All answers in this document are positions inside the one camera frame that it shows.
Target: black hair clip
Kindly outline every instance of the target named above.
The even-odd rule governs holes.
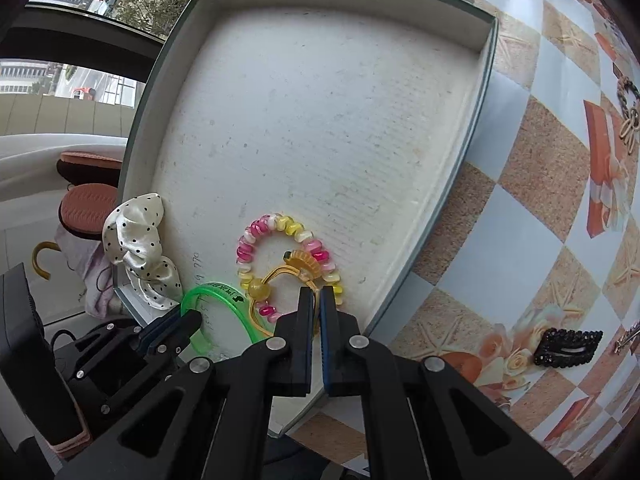
[[[593,359],[593,354],[602,339],[602,331],[582,332],[549,328],[542,335],[533,354],[533,362],[539,366],[567,368],[582,365]]]

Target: green wristband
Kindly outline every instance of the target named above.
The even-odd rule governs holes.
[[[224,283],[211,282],[192,288],[182,298],[180,314],[184,316],[187,310],[196,309],[200,296],[215,298],[236,314],[252,344],[266,337],[259,333],[249,321],[249,302],[244,297],[244,294]],[[214,347],[214,344],[202,329],[199,329],[191,336],[191,346],[198,354],[206,355]]]

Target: red vehicle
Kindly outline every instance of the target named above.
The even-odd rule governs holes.
[[[82,87],[82,88],[74,88],[74,92],[72,94],[73,99],[87,99],[88,101],[93,101],[95,99],[95,88]]]

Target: yellow bead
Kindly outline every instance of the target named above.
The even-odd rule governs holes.
[[[264,301],[269,297],[269,294],[271,294],[271,286],[269,283],[263,283],[261,280],[254,278],[249,283],[247,292],[252,300]]]
[[[336,283],[340,281],[340,274],[338,274],[337,270],[334,270],[334,272],[329,272],[328,274],[324,274],[322,278],[327,283]]]
[[[276,218],[276,229],[278,231],[284,231],[284,229],[287,227],[287,222],[291,222],[291,217],[278,216],[278,218]]]
[[[293,222],[288,224],[287,227],[284,229],[284,232],[286,232],[286,234],[288,234],[289,236],[297,233],[298,231],[304,231],[305,227],[300,223],[300,222]]]

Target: metal bolt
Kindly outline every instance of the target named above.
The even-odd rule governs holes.
[[[281,337],[271,337],[267,339],[267,348],[269,350],[282,350],[287,342]]]
[[[209,360],[206,357],[196,357],[189,363],[189,370],[194,374],[201,374],[209,370]]]
[[[424,367],[430,372],[441,372],[444,370],[444,361],[436,356],[427,357],[424,360]]]
[[[349,344],[353,348],[366,348],[369,346],[369,338],[363,335],[352,335],[349,338]]]

